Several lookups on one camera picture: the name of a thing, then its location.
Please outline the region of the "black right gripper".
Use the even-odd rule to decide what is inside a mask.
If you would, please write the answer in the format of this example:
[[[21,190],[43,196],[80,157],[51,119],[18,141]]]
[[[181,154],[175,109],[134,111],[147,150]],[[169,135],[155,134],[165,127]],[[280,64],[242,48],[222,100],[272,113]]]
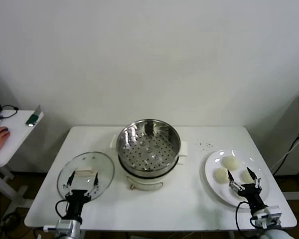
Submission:
[[[240,185],[234,181],[231,172],[227,170],[229,187],[233,191],[238,193],[239,196],[247,199],[251,212],[257,212],[267,207],[267,205],[264,204],[263,200],[260,197],[260,193],[262,190],[261,179],[258,178],[257,175],[249,167],[247,167],[247,171],[253,179],[254,183]]]

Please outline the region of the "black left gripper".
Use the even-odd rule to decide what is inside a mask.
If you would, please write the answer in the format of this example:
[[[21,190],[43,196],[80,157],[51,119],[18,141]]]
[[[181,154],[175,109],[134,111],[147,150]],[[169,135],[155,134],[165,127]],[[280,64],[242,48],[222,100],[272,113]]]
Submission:
[[[64,196],[68,202],[68,209],[65,215],[66,220],[81,220],[81,213],[84,204],[90,202],[90,198],[95,198],[99,192],[98,172],[90,173],[86,179],[86,190],[71,190],[71,185],[75,176],[75,171],[69,176],[66,184],[63,185]]]

